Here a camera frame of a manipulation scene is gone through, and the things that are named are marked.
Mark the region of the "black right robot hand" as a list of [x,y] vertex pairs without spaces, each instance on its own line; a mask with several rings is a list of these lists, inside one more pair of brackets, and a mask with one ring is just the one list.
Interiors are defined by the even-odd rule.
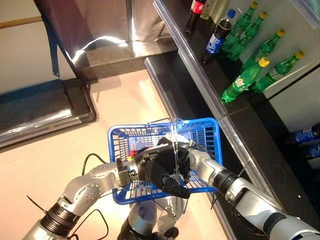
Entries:
[[[165,148],[160,149],[159,157],[156,159],[170,175],[176,172],[176,159],[173,150],[172,142],[162,137],[157,146],[165,145]],[[189,155],[189,141],[186,138],[180,137],[177,142],[177,158],[178,158],[178,170],[179,174],[182,175],[184,183],[187,184],[190,180],[190,158]]]

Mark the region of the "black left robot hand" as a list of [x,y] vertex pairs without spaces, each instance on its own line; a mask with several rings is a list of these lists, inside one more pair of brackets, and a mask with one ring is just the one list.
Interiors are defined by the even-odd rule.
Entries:
[[176,156],[172,145],[161,144],[148,148],[134,158],[141,181],[150,181],[163,192],[188,199],[191,191],[180,185],[173,177],[176,171]]

